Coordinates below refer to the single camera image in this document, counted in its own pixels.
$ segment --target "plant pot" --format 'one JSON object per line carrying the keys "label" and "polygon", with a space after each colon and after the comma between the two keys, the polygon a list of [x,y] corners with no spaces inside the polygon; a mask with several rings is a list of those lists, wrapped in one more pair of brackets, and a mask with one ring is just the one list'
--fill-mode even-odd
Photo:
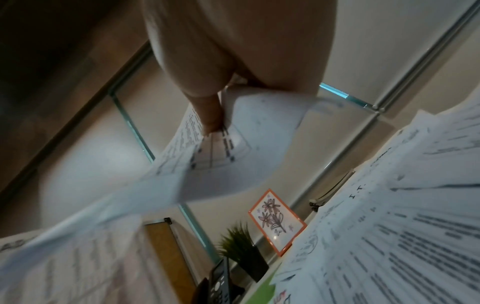
{"label": "plant pot", "polygon": [[245,252],[238,264],[257,283],[269,269],[269,265],[265,262],[257,246],[252,246],[249,252]]}

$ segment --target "hand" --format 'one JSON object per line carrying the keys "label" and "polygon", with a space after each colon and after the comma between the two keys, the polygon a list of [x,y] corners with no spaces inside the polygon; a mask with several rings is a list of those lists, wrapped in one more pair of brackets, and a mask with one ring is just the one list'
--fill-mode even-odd
{"label": "hand", "polygon": [[222,128],[224,124],[224,111],[220,105],[220,99],[217,94],[208,97],[185,96],[190,100],[195,112],[200,117],[203,125],[202,134],[207,136]]}

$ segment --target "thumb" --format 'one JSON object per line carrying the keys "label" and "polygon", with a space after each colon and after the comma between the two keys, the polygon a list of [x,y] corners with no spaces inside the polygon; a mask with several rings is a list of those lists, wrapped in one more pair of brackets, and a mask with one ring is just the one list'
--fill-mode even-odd
{"label": "thumb", "polygon": [[185,96],[190,100],[195,112],[200,117],[204,136],[219,130],[223,126],[224,111],[217,94],[208,97],[192,97],[187,94]]}

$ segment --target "framed picture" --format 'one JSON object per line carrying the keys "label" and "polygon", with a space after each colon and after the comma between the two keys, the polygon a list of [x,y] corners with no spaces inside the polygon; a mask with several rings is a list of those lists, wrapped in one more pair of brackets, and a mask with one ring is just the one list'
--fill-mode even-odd
{"label": "framed picture", "polygon": [[271,189],[248,213],[279,256],[307,226]]}

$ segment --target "green plant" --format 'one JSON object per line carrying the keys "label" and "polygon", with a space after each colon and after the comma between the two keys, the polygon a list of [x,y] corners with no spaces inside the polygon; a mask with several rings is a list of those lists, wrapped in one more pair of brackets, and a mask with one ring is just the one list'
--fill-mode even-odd
{"label": "green plant", "polygon": [[237,263],[249,258],[254,242],[250,237],[248,225],[243,226],[240,223],[227,229],[226,236],[221,236],[218,246],[220,247],[218,249],[220,255],[226,256]]}

